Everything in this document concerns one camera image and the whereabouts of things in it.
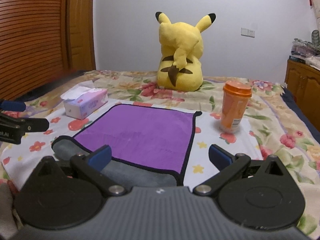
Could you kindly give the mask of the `purple and grey towel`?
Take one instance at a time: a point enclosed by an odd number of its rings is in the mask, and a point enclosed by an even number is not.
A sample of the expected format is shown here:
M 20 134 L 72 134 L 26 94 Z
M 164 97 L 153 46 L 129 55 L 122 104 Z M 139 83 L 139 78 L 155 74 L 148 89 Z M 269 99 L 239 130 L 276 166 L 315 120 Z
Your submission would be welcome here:
M 201 114 L 119 104 L 76 135 L 55 139 L 52 149 L 58 159 L 69 161 L 108 145 L 111 152 L 93 167 L 117 184 L 126 189 L 181 186 Z

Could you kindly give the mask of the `wooden room door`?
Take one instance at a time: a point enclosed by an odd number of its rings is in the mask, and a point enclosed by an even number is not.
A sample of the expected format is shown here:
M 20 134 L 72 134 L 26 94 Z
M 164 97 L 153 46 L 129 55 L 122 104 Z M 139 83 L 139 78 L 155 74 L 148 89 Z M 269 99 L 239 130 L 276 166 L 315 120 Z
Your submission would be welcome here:
M 70 67 L 95 70 L 93 0 L 67 0 L 66 30 Z

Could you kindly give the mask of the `white fruit print mat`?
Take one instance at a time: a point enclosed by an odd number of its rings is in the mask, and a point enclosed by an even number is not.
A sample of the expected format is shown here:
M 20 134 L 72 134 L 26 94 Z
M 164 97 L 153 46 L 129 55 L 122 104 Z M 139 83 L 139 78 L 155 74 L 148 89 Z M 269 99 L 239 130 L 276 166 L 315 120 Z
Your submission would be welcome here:
M 119 104 L 172 109 L 187 113 L 196 112 L 150 103 L 109 100 L 89 117 L 78 120 L 68 117 L 64 109 L 59 109 L 47 116 L 49 121 L 47 131 L 28 133 L 23 136 L 19 145 L 9 144 L 4 147 L 1 163 L 10 179 L 20 189 L 39 161 L 45 156 L 54 154 L 52 143 L 55 139 L 62 135 L 70 137 L 76 135 L 111 107 Z M 201 113 L 196 118 L 196 131 L 183 180 L 183 185 L 190 188 L 217 174 L 218 169 L 211 163 L 208 155 L 212 144 L 217 144 L 231 154 L 245 153 L 254 160 L 262 158 L 258 143 L 251 135 L 251 126 L 247 119 L 240 122 L 240 129 L 235 134 L 227 134 L 220 130 L 219 120 L 215 114 L 204 111 Z

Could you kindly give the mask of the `wooden slatted wardrobe door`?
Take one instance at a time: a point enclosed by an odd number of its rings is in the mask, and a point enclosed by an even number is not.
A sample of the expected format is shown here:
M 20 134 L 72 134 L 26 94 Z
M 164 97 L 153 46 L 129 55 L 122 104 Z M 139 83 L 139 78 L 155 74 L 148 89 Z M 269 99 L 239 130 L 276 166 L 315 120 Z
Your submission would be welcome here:
M 66 0 L 1 0 L 1 98 L 70 72 Z

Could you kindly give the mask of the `floral bed blanket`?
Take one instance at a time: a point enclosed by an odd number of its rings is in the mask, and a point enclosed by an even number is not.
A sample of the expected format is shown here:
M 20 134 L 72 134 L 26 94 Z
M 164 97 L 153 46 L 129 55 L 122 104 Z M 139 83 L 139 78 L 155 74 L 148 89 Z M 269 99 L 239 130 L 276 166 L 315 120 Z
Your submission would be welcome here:
M 91 80 L 105 88 L 111 100 L 150 103 L 213 113 L 221 117 L 225 77 L 207 77 L 195 92 L 177 92 L 158 88 L 155 72 L 91 71 L 27 101 L 25 117 L 47 117 L 63 108 L 60 95 L 77 83 Z M 277 155 L 300 187 L 305 211 L 298 227 L 312 239 L 319 237 L 319 143 L 281 95 L 283 88 L 269 81 L 241 79 L 253 89 L 243 119 L 251 126 L 262 157 Z M 15 187 L 1 163 L 1 182 Z

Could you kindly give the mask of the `purple tissue box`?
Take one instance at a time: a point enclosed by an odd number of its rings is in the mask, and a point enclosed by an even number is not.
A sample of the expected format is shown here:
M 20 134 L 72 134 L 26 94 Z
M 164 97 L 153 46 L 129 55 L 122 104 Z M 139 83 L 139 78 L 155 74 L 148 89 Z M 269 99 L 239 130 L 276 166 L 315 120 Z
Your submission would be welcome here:
M 107 89 L 82 85 L 69 89 L 60 98 L 66 115 L 78 120 L 84 120 L 108 102 Z

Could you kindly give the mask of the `orange plastic cup with lid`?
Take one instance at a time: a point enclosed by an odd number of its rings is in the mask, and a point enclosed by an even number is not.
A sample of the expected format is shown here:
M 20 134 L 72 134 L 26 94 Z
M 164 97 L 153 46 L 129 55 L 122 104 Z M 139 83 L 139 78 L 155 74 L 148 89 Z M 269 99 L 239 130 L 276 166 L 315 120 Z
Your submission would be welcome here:
M 223 102 L 220 127 L 228 133 L 238 130 L 249 99 L 251 86 L 238 81 L 228 80 L 223 87 Z

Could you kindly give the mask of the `dark blue bed sheet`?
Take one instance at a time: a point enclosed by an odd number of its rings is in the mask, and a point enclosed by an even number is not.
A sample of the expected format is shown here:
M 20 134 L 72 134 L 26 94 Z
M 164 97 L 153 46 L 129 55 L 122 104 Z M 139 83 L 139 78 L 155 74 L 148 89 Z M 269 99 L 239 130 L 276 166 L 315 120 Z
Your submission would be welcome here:
M 310 133 L 312 134 L 313 138 L 320 143 L 320 133 L 317 130 L 315 126 L 310 122 L 310 120 L 303 114 L 301 109 L 298 107 L 298 105 L 295 103 L 293 94 L 285 87 L 283 87 L 283 94 L 281 95 L 283 101 L 287 104 L 287 106 L 293 110 L 296 115 L 304 122 Z

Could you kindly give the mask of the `yellow Pikachu plush toy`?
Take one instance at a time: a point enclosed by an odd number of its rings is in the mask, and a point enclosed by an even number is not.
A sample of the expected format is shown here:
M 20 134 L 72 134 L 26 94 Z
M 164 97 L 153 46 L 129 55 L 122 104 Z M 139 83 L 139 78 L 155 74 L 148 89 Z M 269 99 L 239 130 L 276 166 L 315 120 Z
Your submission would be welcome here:
M 163 12 L 155 14 L 159 22 L 161 60 L 157 85 L 164 89 L 193 92 L 203 83 L 200 58 L 203 55 L 201 33 L 216 20 L 214 13 L 201 18 L 196 25 L 172 23 Z

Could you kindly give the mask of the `wooden side cabinet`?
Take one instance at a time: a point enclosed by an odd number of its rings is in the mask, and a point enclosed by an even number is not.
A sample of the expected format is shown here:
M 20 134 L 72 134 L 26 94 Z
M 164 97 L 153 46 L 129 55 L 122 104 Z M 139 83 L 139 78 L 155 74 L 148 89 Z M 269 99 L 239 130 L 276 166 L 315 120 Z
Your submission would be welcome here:
M 285 83 L 303 115 L 319 131 L 319 70 L 288 60 Z

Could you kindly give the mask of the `pile of clutter on cabinet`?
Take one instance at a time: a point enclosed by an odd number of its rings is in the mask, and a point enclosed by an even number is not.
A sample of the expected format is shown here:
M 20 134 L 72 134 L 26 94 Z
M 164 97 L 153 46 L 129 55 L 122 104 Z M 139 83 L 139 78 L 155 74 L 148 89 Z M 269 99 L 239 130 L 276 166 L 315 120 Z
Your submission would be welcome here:
M 311 33 L 311 42 L 295 38 L 292 42 L 289 60 L 307 64 L 319 70 L 319 31 L 314 30 Z

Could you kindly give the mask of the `white wall switch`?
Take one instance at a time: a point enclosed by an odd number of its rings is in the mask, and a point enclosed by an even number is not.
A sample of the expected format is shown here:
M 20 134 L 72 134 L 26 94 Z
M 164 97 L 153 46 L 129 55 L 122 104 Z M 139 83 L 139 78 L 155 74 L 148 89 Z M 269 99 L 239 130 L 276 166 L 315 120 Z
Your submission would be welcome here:
M 241 36 L 255 38 L 255 31 L 251 29 L 241 28 Z

